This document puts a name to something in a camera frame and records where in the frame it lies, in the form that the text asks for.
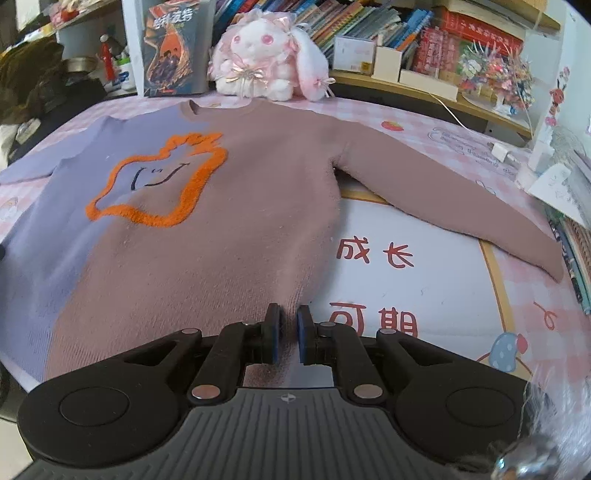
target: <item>bunny ear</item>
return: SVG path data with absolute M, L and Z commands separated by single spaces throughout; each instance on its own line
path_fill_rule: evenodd
M 301 28 L 292 28 L 291 36 L 297 46 L 295 67 L 301 92 L 308 100 L 320 100 L 326 96 L 329 63 L 318 46 Z

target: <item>white box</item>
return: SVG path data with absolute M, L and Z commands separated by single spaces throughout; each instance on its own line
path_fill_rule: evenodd
M 422 73 L 411 72 L 410 70 L 400 71 L 400 83 L 422 92 L 432 93 L 441 98 L 457 101 L 457 87 L 451 83 L 434 79 Z
M 398 83 L 402 52 L 388 47 L 375 49 L 374 74 L 371 78 L 384 82 Z
M 336 37 L 333 68 L 371 75 L 375 43 L 363 38 Z

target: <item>sweater sleeve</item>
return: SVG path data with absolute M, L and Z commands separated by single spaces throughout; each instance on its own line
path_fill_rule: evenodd
M 28 153 L 0 173 L 0 184 L 48 177 L 62 160 L 77 156 L 90 145 L 107 121 L 119 122 L 115 118 L 101 117 L 81 132 L 71 134 L 40 151 Z
M 399 140 L 370 127 L 340 123 L 346 147 L 335 167 L 409 215 L 487 240 L 541 267 L 556 281 L 562 279 L 556 240 L 513 207 Z

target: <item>book cover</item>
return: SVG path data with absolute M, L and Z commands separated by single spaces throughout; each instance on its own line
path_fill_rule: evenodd
M 504 55 L 521 51 L 523 42 L 498 28 L 475 18 L 450 12 L 445 7 L 436 7 L 433 11 L 441 23 L 442 30 L 447 30 L 465 40 L 479 42 L 484 46 L 488 44 L 492 47 L 496 43 Z
M 489 24 L 499 30 L 502 30 L 515 38 L 525 40 L 525 28 L 518 25 L 497 12 L 487 9 L 481 5 L 476 5 L 465 0 L 433 0 L 434 7 L 445 7 L 450 12 L 467 15 L 486 24 Z
M 436 28 L 426 28 L 421 35 L 421 41 L 415 54 L 413 71 L 437 77 L 441 65 L 443 52 L 444 31 Z
M 434 28 L 426 28 L 421 32 L 418 48 L 414 55 L 413 71 L 425 74 L 425 61 L 427 60 L 427 49 Z
M 170 1 L 148 8 L 144 35 L 144 95 L 208 90 L 215 0 Z

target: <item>ribbon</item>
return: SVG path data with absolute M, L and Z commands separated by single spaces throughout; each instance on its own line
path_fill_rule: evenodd
M 325 90 L 325 94 L 327 97 L 334 97 L 335 94 L 333 93 L 333 91 L 330 89 L 330 86 L 329 86 L 334 83 L 336 83 L 336 80 L 332 77 L 328 77 L 328 78 L 325 78 L 322 80 L 321 79 L 316 80 L 314 86 L 318 89 L 323 88 Z
M 226 83 L 240 82 L 239 97 L 244 96 L 244 87 L 247 82 L 251 85 L 250 97 L 254 97 L 255 94 L 255 82 L 261 82 L 265 88 L 267 88 L 267 71 L 270 65 L 260 64 L 255 66 L 246 65 L 238 55 L 234 55 L 232 77 L 226 78 Z

